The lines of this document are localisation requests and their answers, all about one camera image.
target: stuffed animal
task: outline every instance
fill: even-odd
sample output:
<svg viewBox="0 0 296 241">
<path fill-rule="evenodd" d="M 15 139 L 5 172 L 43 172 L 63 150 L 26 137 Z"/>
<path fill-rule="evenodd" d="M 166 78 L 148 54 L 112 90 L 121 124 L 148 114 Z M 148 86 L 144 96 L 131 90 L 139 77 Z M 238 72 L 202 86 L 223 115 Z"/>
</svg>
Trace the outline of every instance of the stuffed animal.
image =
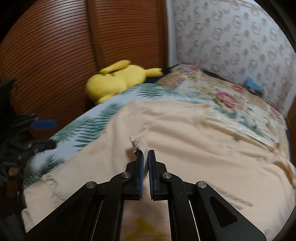
<svg viewBox="0 0 296 241">
<path fill-rule="evenodd" d="M 100 74 L 91 77 L 86 83 L 86 92 L 95 104 L 100 104 L 118 93 L 137 84 L 144 83 L 146 77 L 162 76 L 161 69 L 147 69 L 130 65 L 129 60 L 122 60 L 104 68 Z"/>
</svg>

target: cream bedsheet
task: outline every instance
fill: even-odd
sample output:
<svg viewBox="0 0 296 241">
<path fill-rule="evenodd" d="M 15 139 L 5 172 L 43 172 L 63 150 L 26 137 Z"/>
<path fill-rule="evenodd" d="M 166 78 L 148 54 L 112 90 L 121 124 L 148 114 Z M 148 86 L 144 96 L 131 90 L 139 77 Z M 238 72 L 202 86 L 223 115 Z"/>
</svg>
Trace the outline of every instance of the cream bedsheet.
<svg viewBox="0 0 296 241">
<path fill-rule="evenodd" d="M 131 102 L 75 157 L 24 191 L 26 231 L 88 181 L 102 183 L 135 160 L 131 141 L 154 149 L 158 161 L 183 181 L 204 180 L 272 240 L 295 206 L 296 174 L 285 151 L 271 150 L 222 123 L 207 104 Z M 166 201 L 125 204 L 121 240 L 170 240 Z"/>
</svg>

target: blue object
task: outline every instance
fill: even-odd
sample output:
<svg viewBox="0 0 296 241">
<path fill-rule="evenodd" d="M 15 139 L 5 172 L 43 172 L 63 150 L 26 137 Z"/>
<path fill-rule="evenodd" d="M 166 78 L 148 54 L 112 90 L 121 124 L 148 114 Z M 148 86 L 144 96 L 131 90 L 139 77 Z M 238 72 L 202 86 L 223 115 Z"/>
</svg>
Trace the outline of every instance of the blue object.
<svg viewBox="0 0 296 241">
<path fill-rule="evenodd" d="M 244 84 L 245 84 L 245 87 L 248 86 L 248 87 L 252 88 L 253 90 L 263 93 L 263 89 L 259 85 L 257 85 L 250 76 L 248 76 L 246 78 Z"/>
<path fill-rule="evenodd" d="M 35 130 L 53 129 L 57 127 L 57 122 L 55 120 L 36 120 L 30 127 Z"/>
<path fill-rule="evenodd" d="M 153 199 L 153 176 L 152 176 L 152 168 L 151 168 L 151 160 L 148 153 L 148 170 L 149 170 L 149 185 L 150 185 L 150 196 Z"/>
<path fill-rule="evenodd" d="M 141 156 L 141 167 L 140 167 L 140 194 L 139 198 L 142 199 L 143 196 L 143 182 L 144 182 L 144 156 Z"/>
</svg>

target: wooden furniture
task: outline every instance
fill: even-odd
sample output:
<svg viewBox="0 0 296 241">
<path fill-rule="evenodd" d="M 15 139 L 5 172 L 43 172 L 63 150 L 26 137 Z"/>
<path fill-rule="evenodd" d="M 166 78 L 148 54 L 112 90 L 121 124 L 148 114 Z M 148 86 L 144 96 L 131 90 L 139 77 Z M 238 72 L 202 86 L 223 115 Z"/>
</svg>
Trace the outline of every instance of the wooden furniture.
<svg viewBox="0 0 296 241">
<path fill-rule="evenodd" d="M 291 147 L 291 156 L 292 163 L 296 165 L 296 99 L 294 99 L 293 104 L 291 105 L 290 111 L 288 113 L 288 129 L 290 133 L 290 147 Z"/>
<path fill-rule="evenodd" d="M 0 44 L 0 77 L 15 78 L 19 114 L 55 119 L 50 137 L 89 109 L 85 83 L 118 60 L 167 66 L 165 0 L 38 0 Z"/>
</svg>

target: patterned wall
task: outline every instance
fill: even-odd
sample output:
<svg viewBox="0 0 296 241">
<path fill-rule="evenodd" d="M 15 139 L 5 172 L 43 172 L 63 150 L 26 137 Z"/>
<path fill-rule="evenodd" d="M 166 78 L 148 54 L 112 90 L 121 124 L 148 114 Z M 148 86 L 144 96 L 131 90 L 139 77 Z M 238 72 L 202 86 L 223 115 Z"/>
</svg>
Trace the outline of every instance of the patterned wall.
<svg viewBox="0 0 296 241">
<path fill-rule="evenodd" d="M 273 19 L 249 2 L 174 0 L 178 61 L 240 85 L 251 76 L 281 110 L 294 85 L 296 54 Z"/>
</svg>

